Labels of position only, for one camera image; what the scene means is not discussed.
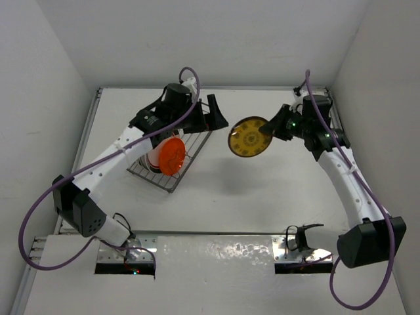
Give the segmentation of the yellow patterned plate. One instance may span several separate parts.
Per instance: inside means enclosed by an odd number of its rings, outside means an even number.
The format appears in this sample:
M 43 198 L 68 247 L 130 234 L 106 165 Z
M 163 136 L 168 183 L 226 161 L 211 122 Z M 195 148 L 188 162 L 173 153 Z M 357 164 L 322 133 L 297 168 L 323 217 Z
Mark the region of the yellow patterned plate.
M 228 134 L 230 151 L 241 158 L 252 158 L 263 153 L 272 142 L 272 135 L 266 135 L 259 128 L 268 121 L 259 116 L 251 116 L 238 121 Z

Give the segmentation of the orange plastic plate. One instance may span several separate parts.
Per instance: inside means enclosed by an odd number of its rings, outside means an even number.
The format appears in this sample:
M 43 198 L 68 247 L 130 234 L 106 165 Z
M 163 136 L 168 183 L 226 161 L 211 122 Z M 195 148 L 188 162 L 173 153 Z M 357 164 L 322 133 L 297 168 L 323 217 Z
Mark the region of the orange plastic plate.
M 186 148 L 184 142 L 178 137 L 172 137 L 161 147 L 159 153 L 160 171 L 167 176 L 180 171 L 184 164 Z

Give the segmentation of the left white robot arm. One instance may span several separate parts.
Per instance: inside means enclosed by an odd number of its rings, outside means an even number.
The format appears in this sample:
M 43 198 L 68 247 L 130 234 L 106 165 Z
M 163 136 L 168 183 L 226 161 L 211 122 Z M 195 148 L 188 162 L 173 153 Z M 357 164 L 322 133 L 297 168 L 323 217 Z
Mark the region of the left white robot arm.
M 58 215 L 85 238 L 96 237 L 116 247 L 132 238 L 132 232 L 103 212 L 98 202 L 107 187 L 134 162 L 179 141 L 177 131 L 194 134 L 228 126 L 215 95 L 207 95 L 207 111 L 199 95 L 195 77 L 166 85 L 161 96 L 139 110 L 122 134 L 91 164 L 70 178 L 57 177 L 53 199 Z

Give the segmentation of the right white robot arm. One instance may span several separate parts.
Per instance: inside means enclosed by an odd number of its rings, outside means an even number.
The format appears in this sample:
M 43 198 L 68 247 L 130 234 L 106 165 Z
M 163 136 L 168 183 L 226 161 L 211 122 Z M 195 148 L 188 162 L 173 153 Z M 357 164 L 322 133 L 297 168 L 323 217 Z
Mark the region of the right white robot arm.
M 348 268 L 393 261 L 406 232 L 402 217 L 381 209 L 354 160 L 344 131 L 332 129 L 332 99 L 325 94 L 293 89 L 295 102 L 284 104 L 259 131 L 280 140 L 300 138 L 328 175 L 343 204 L 349 231 L 339 236 L 337 251 Z

